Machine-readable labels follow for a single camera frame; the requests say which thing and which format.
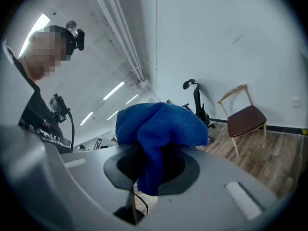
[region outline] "pipe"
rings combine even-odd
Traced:
[[[120,4],[119,0],[111,0],[111,4],[112,4],[112,9],[115,12],[115,17],[116,17],[117,21],[119,22],[122,34],[124,35],[126,42],[128,42],[129,50],[134,55],[133,59],[136,63],[136,68],[138,68],[138,70],[140,72],[140,76],[142,77],[142,79],[144,79],[143,72],[142,72],[142,69],[141,69],[141,66],[140,66],[140,61],[139,61],[139,58],[138,58],[138,55],[137,55],[137,51],[136,51],[133,39],[132,39],[131,34],[130,34],[130,30],[128,28],[126,18],[124,16],[123,10],[121,8],[121,4]]]
[[[136,74],[137,79],[139,81],[142,81],[142,78],[140,77],[138,71],[136,69],[134,69],[134,67],[133,67],[134,64],[133,64],[133,62],[131,60],[131,57],[130,57],[129,53],[127,52],[126,46],[125,46],[125,44],[124,44],[124,42],[123,42],[123,40],[122,40],[122,38],[121,38],[121,36],[119,34],[119,31],[117,30],[117,27],[115,26],[115,24],[113,22],[113,19],[112,19],[111,15],[110,15],[110,13],[108,11],[108,8],[107,8],[105,2],[103,0],[97,0],[97,2],[99,4],[100,8],[102,9],[104,15],[106,16],[106,19],[107,19],[110,27],[112,28],[113,32],[115,33],[115,37],[118,40],[118,42],[120,43],[121,48],[124,51],[124,54],[125,54],[125,56],[127,58],[127,61],[128,61],[129,65],[130,65],[132,71]]]

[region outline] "fluorescent light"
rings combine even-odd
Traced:
[[[41,30],[42,28],[44,28],[48,22],[50,21],[50,19],[45,15],[45,14],[42,14],[39,19],[35,22],[34,26],[31,28],[28,36],[26,37],[25,39],[25,42],[20,50],[20,53],[19,53],[19,57],[24,53],[25,49],[27,48],[27,45],[29,43],[29,38],[30,36],[35,32],[35,31],[39,31]]]
[[[113,117],[116,113],[118,113],[118,111],[114,112],[114,113],[107,119],[107,121],[108,121],[111,117]]]
[[[113,90],[108,93],[103,99],[106,100],[107,98],[109,98],[116,90],[118,90],[121,86],[124,85],[124,82],[121,82],[120,84],[118,84],[115,88],[113,88]]]
[[[136,96],[134,96],[132,99],[130,99],[126,104],[128,104],[130,101],[132,101],[134,98],[136,98],[138,96],[138,94]]]
[[[82,126],[82,125],[86,122],[86,120],[88,120],[88,118],[89,118],[93,113],[94,113],[94,112],[90,112],[90,113],[87,115],[87,117],[83,119],[83,121],[80,123],[79,126]]]

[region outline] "blue towel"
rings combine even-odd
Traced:
[[[191,111],[167,103],[140,103],[117,114],[118,144],[140,143],[147,157],[138,189],[157,196],[163,176],[160,148],[168,143],[207,145],[207,127]]]

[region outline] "wooden chair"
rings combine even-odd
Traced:
[[[236,112],[236,113],[234,113],[231,116],[228,116],[228,113],[225,110],[225,108],[223,107],[221,102],[224,99],[231,96],[232,94],[240,91],[241,89],[245,89],[251,105],[242,109],[242,110],[240,110],[240,111],[238,111],[238,112]],[[262,112],[260,110],[258,110],[253,105],[246,84],[240,85],[240,86],[234,88],[233,90],[229,91],[228,93],[226,93],[222,97],[222,99],[217,101],[217,103],[221,104],[221,107],[223,108],[224,112],[226,113],[226,115],[228,117],[228,122],[227,122],[228,123],[228,132],[229,132],[229,136],[231,137],[232,142],[234,144],[234,148],[235,148],[237,156],[240,156],[240,154],[239,154],[239,151],[238,151],[238,148],[237,148],[237,145],[236,145],[235,138],[239,137],[241,135],[244,135],[246,133],[249,133],[249,132],[251,132],[255,129],[258,129],[262,126],[263,126],[263,129],[264,129],[263,148],[266,147],[266,118],[262,114]]]

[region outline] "brown chair seat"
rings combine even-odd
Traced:
[[[228,117],[230,137],[237,137],[257,129],[266,123],[266,118],[255,106],[248,106]]]

